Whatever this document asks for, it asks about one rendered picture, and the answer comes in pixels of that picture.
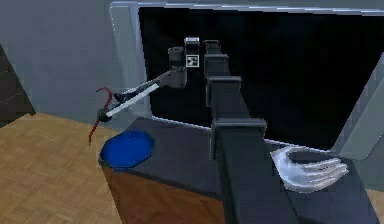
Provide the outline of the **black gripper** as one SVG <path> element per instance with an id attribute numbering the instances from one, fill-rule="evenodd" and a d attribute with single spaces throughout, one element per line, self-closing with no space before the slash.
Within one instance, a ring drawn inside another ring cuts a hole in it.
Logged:
<path id="1" fill-rule="evenodd" d="M 187 69 L 185 62 L 185 53 L 183 47 L 172 47 L 168 49 L 169 56 L 169 72 L 165 72 L 153 80 L 140 84 L 137 87 L 131 88 L 123 93 L 114 93 L 114 98 L 121 102 L 117 106 L 109 109 L 102 109 L 97 117 L 98 121 L 108 122 L 114 115 L 129 108 L 131 105 L 137 103 L 149 93 L 159 88 L 162 84 L 171 88 L 183 88 L 187 82 Z"/>

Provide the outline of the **black television with silver frame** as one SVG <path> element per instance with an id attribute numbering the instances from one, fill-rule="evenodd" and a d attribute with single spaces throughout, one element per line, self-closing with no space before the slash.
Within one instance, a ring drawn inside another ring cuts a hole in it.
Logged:
<path id="1" fill-rule="evenodd" d="M 242 78 L 267 136 L 352 159 L 369 189 L 384 190 L 384 9 L 258 8 L 114 2 L 129 15 L 148 77 L 187 36 L 215 39 Z"/>

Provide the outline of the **blue round plate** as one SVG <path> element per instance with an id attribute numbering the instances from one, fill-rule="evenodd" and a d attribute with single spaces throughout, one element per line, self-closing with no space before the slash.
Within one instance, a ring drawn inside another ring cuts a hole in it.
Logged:
<path id="1" fill-rule="evenodd" d="M 154 139 L 144 131 L 122 132 L 105 142 L 98 161 L 115 172 L 126 172 L 147 160 L 153 146 Z"/>

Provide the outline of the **dark brown cupboard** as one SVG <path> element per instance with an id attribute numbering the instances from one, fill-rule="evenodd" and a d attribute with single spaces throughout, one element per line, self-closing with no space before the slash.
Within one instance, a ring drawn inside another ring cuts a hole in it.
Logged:
<path id="1" fill-rule="evenodd" d="M 36 111 L 0 44 L 0 128 L 26 114 Z"/>

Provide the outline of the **brown stand with dark top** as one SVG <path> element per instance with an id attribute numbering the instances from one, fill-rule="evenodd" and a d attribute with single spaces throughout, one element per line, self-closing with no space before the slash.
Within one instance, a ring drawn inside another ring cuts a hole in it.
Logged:
<path id="1" fill-rule="evenodd" d="M 205 127 L 162 119 L 139 118 L 126 131 L 139 130 L 154 139 L 151 156 L 127 170 L 204 196 L 220 194 L 217 165 L 208 158 L 210 131 Z M 290 191 L 298 214 L 318 224 L 384 224 L 379 221 L 355 168 L 326 190 Z"/>

